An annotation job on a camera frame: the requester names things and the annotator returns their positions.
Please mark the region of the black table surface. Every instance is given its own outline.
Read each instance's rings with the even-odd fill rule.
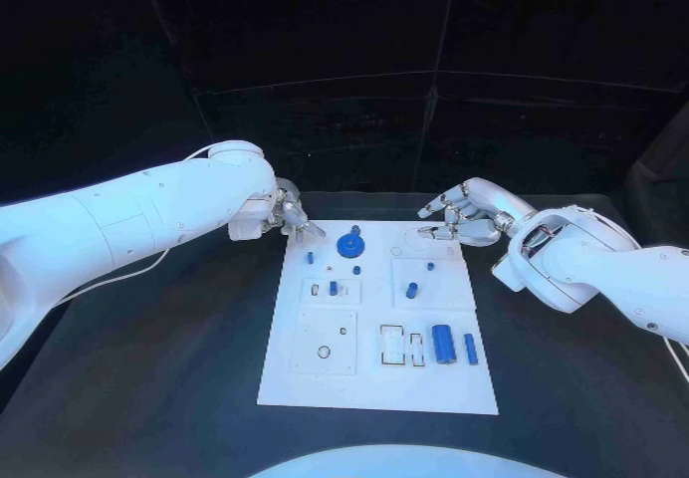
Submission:
[[[313,219],[415,220],[431,198],[303,202]],[[621,220],[604,196],[526,200]],[[246,476],[378,443],[480,451],[571,477],[689,476],[689,386],[660,338],[601,297],[566,315],[513,293],[492,275],[506,244],[464,248],[499,416],[257,405],[285,238],[232,243],[218,230],[73,301],[0,416],[0,476]]]

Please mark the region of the robotic arm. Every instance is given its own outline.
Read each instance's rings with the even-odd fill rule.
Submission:
[[[208,150],[208,157],[195,157]],[[79,286],[221,226],[233,241],[324,237],[262,151],[225,141],[186,160],[0,208],[0,368]]]
[[[689,344],[689,250],[641,249],[624,229],[577,206],[536,211],[496,184],[467,180],[421,209],[445,208],[445,226],[424,227],[430,239],[509,250],[493,274],[513,291],[528,288],[556,310],[572,313],[600,292],[636,326]]]

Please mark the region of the white pegboard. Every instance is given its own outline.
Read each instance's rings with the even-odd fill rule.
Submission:
[[[326,239],[307,235],[301,244],[293,237],[287,242],[258,404],[497,414],[460,245],[418,238],[417,229],[438,223],[316,223]],[[346,259],[336,242],[355,224],[366,249],[359,258]],[[435,263],[434,271],[428,262]],[[355,266],[360,275],[353,274]],[[329,295],[330,281],[337,282],[337,296]],[[419,284],[414,300],[405,295],[408,281]],[[435,324],[453,329],[453,364],[435,362]],[[383,325],[404,329],[405,364],[382,364]],[[339,334],[342,327],[346,335]],[[464,334],[474,335],[479,365],[468,365]],[[388,347],[398,355],[398,339],[392,340]],[[323,346],[327,358],[319,356]]]

